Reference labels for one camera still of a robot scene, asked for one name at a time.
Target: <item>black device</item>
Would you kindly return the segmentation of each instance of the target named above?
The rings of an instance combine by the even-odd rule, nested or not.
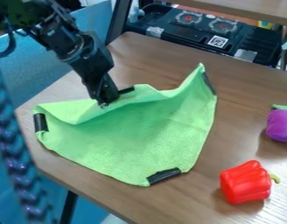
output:
[[[53,0],[0,0],[0,30],[10,43],[0,58],[16,48],[13,32],[31,36],[47,50],[56,52],[82,78],[89,96],[101,106],[119,98],[108,72],[114,66],[110,52],[94,32],[79,31],[69,11]]]
[[[252,52],[254,63],[277,65],[282,44],[277,31],[160,4],[147,5],[143,11],[145,16],[128,23],[128,31],[232,57]]]

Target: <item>wooden table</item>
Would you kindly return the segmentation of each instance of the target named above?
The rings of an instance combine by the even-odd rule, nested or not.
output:
[[[287,0],[170,0],[169,2],[287,25]]]
[[[34,136],[31,110],[38,103],[88,97],[79,76],[71,72],[17,110],[36,164],[48,178],[129,222],[287,223],[287,143],[263,134],[271,104],[287,104],[286,72],[135,33],[123,34],[108,49],[115,60],[111,76],[120,88],[148,83],[172,89],[199,62],[206,65],[219,101],[199,160],[189,173],[144,188],[46,150]],[[270,199],[264,202],[231,206],[221,195],[219,173],[253,158],[279,175],[282,183],[273,185]]]

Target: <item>cable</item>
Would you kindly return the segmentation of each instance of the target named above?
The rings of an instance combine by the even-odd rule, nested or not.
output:
[[[0,74],[0,155],[30,223],[57,223]]]
[[[4,58],[8,56],[10,53],[15,51],[16,49],[16,40],[14,37],[13,30],[11,28],[11,24],[9,23],[9,20],[7,18],[4,20],[4,23],[6,26],[7,35],[9,36],[9,45],[3,52],[0,52],[0,58]]]

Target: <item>green towel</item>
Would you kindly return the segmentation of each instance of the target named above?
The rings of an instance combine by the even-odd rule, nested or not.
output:
[[[135,91],[100,108],[96,101],[38,105],[48,131],[37,139],[62,157],[122,182],[149,186],[149,176],[195,164],[214,122],[217,97],[202,64],[176,89]]]

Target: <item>red light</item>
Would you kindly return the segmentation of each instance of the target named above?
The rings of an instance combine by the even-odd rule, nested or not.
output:
[[[187,21],[191,21],[191,20],[192,20],[192,17],[191,17],[191,16],[186,16],[185,19],[186,19]]]

